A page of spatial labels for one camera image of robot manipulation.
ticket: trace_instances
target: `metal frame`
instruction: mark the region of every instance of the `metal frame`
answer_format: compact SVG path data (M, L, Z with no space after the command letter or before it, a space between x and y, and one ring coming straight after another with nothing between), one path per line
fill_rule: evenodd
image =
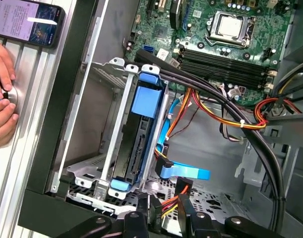
M18 220L20 226L51 237L55 237L75 226L76 223L95 215L94 212L50 197L45 192L75 77L81 67L80 62L87 31L97 3L97 0L77 0L75 2L73 17L71 16L69 19L70 28L66 33L64 48L62 45L60 62L57 62L58 69L57 72L54 72L56 76L49 104L44 113L44 122L39 124L42 126L42 130L37 137L38 140L34 142L36 146L34 161ZM69 221L62 218L66 214L69 214Z

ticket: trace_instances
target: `orange wire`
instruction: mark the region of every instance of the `orange wire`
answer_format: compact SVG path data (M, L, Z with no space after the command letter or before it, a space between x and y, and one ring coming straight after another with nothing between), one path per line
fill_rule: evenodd
M185 188L183 189L183 191L181 192L181 194L184 194L184 193L187 191L188 188L189 188L188 185L185 186ZM172 202L172 201L176 200L177 198L178 198L178 196L175 196L175 197L173 197L173 198L170 198L169 200L164 201L164 202L162 203L162 205L164 206L164 205L168 204L169 202Z

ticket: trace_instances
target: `ram slot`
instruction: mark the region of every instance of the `ram slot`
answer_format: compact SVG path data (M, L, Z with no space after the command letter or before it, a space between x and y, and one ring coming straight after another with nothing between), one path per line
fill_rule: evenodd
M227 70L204 66L202 64L187 61L181 63L180 67L181 70L195 74L199 77L206 77L209 75L211 80L238 84L240 86L249 87L251 89L258 89L265 83L264 79L261 77L241 74L237 72L230 72Z
M241 62L234 59L228 59L220 56L213 56L197 51L185 50L183 59L201 62L210 65L218 65L232 71L247 72L249 74L264 75L268 68L251 63Z

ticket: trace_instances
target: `motherboard chip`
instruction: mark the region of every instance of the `motherboard chip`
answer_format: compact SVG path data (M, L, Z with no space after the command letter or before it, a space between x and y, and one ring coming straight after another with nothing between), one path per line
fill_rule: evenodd
M234 45L240 48L250 46L253 30L256 24L256 17L241 16L233 13L217 11L213 20L209 21L206 41L211 45L225 44Z
M154 31L154 38L165 39L167 37L168 29L165 26L157 25Z

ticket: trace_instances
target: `metal bracket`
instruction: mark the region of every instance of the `metal bracket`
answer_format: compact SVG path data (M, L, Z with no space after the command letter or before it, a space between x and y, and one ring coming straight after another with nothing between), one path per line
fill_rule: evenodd
M242 169L244 169L244 183L251 184L256 187L261 187L266 170L263 166L261 166L260 172L255 172L257 160L258 155L256 151L252 149L251 144L247 142L245 153L242 157L242 162L236 169L235 177L238 178L238 176L241 174Z

